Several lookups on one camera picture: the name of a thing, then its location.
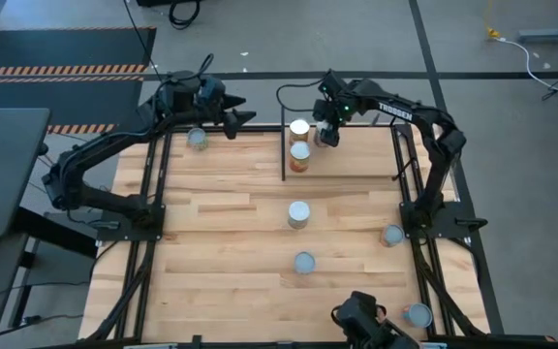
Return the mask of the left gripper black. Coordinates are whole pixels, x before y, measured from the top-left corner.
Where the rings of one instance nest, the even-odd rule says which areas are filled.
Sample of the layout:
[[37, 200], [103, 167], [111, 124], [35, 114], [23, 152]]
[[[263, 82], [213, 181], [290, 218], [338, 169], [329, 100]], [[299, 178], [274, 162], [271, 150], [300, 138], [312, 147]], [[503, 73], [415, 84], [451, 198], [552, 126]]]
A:
[[202, 126], [204, 123], [217, 125], [222, 123], [224, 118], [225, 136], [229, 140], [234, 140], [239, 129], [253, 119], [257, 113], [255, 111], [228, 111], [225, 113], [225, 109], [233, 109], [245, 102], [245, 98], [225, 92], [215, 95], [198, 92], [195, 95], [195, 124], [197, 126]]

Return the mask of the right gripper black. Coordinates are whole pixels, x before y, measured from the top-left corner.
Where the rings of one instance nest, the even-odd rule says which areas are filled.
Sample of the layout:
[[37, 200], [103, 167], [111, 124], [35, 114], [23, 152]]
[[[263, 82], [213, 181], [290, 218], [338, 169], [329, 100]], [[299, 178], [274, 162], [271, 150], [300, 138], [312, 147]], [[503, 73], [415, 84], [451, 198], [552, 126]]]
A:
[[313, 118], [330, 124], [325, 129], [325, 143], [331, 147], [339, 144], [340, 134], [336, 127], [348, 121], [348, 98], [346, 96], [317, 99], [313, 107]]

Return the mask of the peaches label tin can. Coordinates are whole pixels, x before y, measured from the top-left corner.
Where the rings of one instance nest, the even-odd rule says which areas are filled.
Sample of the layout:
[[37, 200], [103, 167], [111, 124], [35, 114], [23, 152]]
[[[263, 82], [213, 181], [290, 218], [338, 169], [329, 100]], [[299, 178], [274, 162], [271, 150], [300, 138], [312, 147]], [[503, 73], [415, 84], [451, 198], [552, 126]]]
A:
[[317, 147], [328, 147], [325, 141], [325, 135], [328, 131], [329, 124], [326, 121], [319, 121], [316, 123], [315, 134], [314, 134], [314, 144]]

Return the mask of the orange labelled tin can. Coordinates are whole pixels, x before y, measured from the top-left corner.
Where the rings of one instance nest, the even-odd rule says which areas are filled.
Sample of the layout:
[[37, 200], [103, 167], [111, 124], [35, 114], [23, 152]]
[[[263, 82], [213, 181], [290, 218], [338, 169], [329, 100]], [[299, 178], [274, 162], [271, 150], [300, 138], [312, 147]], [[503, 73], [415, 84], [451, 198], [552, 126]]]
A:
[[310, 124], [304, 119], [296, 119], [289, 125], [289, 143], [308, 142]]

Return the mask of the corn label tin can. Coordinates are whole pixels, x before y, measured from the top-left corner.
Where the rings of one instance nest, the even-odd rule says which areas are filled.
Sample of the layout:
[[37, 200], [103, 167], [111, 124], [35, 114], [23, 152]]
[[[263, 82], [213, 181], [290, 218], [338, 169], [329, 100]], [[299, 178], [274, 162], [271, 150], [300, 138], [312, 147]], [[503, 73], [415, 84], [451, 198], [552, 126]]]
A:
[[290, 148], [289, 166], [293, 172], [302, 173], [309, 167], [310, 147], [306, 142], [294, 142]]

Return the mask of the short peas label tin can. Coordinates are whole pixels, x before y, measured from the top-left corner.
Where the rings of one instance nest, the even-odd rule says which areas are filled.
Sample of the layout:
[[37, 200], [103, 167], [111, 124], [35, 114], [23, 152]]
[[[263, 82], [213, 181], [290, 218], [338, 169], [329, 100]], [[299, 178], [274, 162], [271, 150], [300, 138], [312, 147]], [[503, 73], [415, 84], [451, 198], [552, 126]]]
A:
[[186, 145], [196, 151], [203, 151], [208, 147], [208, 137], [206, 132], [199, 127], [192, 128], [187, 133]]

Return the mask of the tin can with colourful label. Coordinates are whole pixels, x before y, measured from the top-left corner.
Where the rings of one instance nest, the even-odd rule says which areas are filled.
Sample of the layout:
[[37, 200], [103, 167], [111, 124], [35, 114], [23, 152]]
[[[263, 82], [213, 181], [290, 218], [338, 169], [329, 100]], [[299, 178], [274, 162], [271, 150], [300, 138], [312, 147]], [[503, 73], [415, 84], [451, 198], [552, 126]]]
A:
[[311, 209], [306, 202], [292, 202], [288, 208], [288, 223], [294, 229], [302, 229], [308, 224], [310, 214]]

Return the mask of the carrot label tin can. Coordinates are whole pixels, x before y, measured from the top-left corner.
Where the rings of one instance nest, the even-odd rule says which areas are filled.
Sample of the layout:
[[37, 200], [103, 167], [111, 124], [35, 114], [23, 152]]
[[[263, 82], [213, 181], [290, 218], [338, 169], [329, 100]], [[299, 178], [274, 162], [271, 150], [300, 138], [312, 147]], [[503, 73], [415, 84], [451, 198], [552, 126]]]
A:
[[309, 274], [315, 270], [316, 261], [313, 255], [302, 251], [294, 256], [294, 271], [298, 274]]

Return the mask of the tin can with grey lid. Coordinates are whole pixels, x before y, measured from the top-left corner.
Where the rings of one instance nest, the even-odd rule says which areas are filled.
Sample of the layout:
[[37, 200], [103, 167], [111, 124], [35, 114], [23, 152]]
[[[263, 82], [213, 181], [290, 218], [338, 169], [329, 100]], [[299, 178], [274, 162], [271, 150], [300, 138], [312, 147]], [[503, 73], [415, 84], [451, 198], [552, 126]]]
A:
[[403, 318], [413, 327], [428, 328], [433, 322], [431, 309], [420, 302], [410, 303], [402, 310]]
[[385, 247], [394, 247], [404, 241], [403, 229], [395, 224], [387, 225], [380, 235], [380, 242]]

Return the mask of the black device on stand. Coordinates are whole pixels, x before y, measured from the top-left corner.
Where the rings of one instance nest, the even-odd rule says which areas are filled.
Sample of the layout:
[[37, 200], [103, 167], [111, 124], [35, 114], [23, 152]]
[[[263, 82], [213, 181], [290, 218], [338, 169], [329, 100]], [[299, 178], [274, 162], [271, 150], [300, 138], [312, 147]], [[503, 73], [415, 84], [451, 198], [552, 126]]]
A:
[[375, 297], [353, 291], [330, 312], [351, 349], [423, 349], [422, 345], [386, 318]]

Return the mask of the black hazard-striped floor mat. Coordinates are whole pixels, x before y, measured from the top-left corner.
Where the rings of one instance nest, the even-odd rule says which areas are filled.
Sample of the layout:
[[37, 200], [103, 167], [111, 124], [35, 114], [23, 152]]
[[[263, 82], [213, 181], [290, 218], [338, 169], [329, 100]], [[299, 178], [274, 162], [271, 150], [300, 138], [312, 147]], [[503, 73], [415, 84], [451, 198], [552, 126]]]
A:
[[142, 73], [157, 29], [0, 30], [0, 76]]
[[136, 77], [4, 78], [0, 108], [49, 109], [50, 133], [102, 133], [134, 113], [141, 87]]

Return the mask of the dark grey desk top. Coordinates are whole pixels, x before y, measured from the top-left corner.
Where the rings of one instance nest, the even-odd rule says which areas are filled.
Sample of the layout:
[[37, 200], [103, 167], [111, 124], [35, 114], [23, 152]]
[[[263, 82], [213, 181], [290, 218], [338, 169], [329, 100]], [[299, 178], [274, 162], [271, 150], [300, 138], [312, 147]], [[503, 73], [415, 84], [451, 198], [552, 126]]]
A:
[[0, 109], [0, 237], [12, 226], [50, 119], [48, 109]]

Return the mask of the wooden shelf with black frame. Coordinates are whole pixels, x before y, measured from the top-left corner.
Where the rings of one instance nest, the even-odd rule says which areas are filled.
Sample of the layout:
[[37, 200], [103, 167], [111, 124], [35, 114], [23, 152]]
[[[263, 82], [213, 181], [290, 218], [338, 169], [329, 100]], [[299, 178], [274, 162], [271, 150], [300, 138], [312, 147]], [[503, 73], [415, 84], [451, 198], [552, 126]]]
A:
[[398, 141], [396, 125], [349, 124], [340, 129], [340, 140], [336, 147], [317, 147], [314, 144], [316, 123], [309, 122], [310, 147], [309, 167], [305, 172], [293, 172], [289, 166], [289, 125], [285, 129], [285, 140], [281, 177], [289, 178], [392, 178], [403, 167], [399, 159], [401, 143]]

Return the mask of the black metal table frame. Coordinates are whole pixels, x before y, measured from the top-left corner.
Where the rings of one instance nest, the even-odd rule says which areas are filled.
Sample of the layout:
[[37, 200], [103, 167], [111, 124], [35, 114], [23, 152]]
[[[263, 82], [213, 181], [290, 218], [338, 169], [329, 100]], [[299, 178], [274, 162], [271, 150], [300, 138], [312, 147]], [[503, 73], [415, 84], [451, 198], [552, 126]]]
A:
[[[149, 289], [134, 295], [125, 334], [145, 310], [141, 339], [208, 343], [339, 342], [330, 310], [357, 290], [374, 296], [396, 324], [420, 293], [409, 242], [385, 247], [380, 235], [401, 221], [400, 182], [387, 178], [281, 177], [285, 133], [220, 133], [196, 151], [182, 134], [159, 144], [164, 232]], [[288, 223], [292, 202], [306, 202], [308, 224]], [[298, 274], [295, 255], [315, 270]]]

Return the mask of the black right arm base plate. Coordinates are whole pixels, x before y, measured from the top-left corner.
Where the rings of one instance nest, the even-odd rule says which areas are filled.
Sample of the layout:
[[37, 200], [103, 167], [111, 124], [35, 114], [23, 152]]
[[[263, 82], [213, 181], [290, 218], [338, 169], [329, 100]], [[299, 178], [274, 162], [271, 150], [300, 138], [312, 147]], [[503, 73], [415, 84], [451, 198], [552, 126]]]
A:
[[429, 225], [418, 221], [411, 202], [401, 203], [399, 211], [407, 238], [466, 238], [488, 224], [486, 219], [477, 218], [461, 202], [443, 202]]

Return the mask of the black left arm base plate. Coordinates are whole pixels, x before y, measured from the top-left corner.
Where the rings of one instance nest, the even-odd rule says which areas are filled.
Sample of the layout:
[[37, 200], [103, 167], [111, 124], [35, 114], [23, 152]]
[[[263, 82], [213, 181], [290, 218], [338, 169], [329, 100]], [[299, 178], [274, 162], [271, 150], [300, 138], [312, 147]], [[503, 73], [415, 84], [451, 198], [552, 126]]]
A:
[[163, 236], [166, 207], [146, 205], [127, 212], [105, 210], [97, 227], [97, 240], [156, 241]]

